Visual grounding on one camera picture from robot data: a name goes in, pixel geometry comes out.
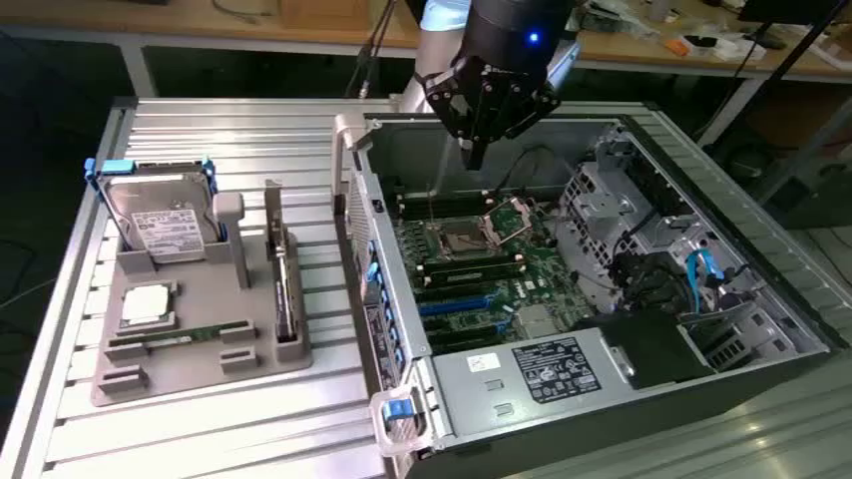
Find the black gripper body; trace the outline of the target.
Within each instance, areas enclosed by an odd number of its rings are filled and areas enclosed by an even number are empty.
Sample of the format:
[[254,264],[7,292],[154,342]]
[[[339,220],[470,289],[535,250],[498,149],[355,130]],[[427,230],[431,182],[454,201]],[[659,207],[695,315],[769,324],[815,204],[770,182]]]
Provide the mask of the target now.
[[463,97],[483,109],[501,95],[550,98],[547,67],[574,9],[571,1],[474,1],[451,64]]

